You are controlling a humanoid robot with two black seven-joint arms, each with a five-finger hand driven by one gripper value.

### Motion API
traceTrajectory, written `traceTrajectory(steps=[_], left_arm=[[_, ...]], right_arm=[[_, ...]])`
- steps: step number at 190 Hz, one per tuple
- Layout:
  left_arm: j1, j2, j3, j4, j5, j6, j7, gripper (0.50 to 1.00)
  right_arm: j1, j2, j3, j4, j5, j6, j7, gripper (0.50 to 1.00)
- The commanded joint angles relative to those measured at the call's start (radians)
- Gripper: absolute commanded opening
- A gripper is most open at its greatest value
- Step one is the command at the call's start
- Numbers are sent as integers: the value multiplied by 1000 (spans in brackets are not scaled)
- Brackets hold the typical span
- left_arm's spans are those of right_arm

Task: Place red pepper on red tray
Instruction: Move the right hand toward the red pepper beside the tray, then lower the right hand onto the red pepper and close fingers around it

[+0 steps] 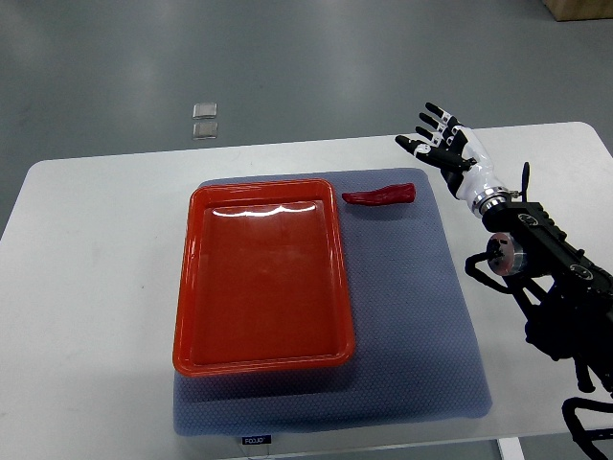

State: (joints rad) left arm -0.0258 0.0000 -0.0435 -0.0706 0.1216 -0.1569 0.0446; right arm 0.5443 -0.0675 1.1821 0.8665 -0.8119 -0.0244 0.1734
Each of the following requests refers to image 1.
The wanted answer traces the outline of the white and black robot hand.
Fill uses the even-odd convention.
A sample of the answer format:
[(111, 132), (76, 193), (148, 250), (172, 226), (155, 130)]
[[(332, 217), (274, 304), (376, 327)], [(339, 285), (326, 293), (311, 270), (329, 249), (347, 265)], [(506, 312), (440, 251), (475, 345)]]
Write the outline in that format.
[(395, 141), (421, 162), (438, 169), (449, 192), (481, 217), (487, 208), (511, 199), (495, 176), (493, 163), (474, 130), (441, 107), (427, 103), (420, 114), (417, 139), (398, 135)]

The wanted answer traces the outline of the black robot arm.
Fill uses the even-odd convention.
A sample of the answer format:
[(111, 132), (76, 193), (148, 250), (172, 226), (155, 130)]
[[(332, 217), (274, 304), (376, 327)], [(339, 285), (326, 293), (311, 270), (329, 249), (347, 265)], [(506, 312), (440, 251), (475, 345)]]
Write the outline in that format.
[(488, 195), (477, 209), (491, 237), (465, 273), (514, 298), (526, 340), (554, 361), (571, 359), (579, 391), (599, 379), (612, 390), (612, 276), (566, 241), (538, 202), (527, 199), (530, 168), (517, 192)]

